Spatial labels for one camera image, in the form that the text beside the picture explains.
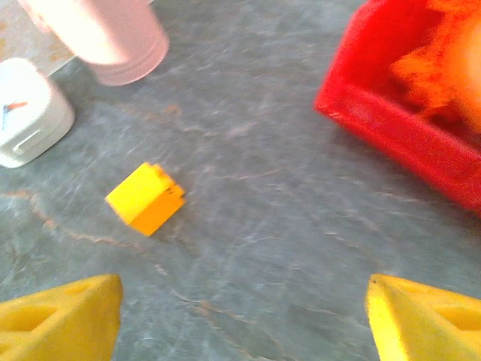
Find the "toy block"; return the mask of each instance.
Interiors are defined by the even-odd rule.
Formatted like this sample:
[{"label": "toy block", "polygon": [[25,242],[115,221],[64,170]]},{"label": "toy block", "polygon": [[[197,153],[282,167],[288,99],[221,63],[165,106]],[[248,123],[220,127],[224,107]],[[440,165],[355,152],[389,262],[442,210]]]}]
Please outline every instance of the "toy block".
[{"label": "toy block", "polygon": [[123,288],[102,275],[0,303],[0,361],[108,361]]},{"label": "toy block", "polygon": [[366,309],[381,361],[481,361],[481,300],[373,275]]},{"label": "toy block", "polygon": [[144,163],[105,200],[124,223],[150,236],[184,205],[183,196],[159,165]]}]

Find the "pink object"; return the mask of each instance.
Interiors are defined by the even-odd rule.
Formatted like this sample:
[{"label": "pink object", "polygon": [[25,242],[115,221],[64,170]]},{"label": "pink object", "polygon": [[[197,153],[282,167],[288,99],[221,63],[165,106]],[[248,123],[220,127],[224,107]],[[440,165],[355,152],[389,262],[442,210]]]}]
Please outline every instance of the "pink object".
[{"label": "pink object", "polygon": [[149,74],[168,52],[147,0],[19,0],[42,29],[50,28],[108,86]]}]

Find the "marble floor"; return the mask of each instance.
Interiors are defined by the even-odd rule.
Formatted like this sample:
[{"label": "marble floor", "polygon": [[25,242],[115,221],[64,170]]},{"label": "marble floor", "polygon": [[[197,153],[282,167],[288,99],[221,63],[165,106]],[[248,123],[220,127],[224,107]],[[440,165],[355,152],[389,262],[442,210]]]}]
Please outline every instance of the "marble floor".
[{"label": "marble floor", "polygon": [[[161,0],[144,80],[56,72],[77,121],[0,169],[0,301],[116,272],[116,361],[376,361],[373,273],[481,298],[480,221],[312,110],[361,2]],[[143,162],[187,192],[152,238],[104,201]]]}]

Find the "red container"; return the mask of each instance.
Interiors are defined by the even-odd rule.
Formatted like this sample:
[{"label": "red container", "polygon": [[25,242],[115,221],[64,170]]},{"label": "red container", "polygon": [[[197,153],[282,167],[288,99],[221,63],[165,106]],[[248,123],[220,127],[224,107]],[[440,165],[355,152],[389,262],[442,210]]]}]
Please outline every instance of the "red container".
[{"label": "red container", "polygon": [[370,0],[351,20],[315,108],[481,215],[481,150],[403,104],[389,66],[426,44],[442,14],[427,0]]}]

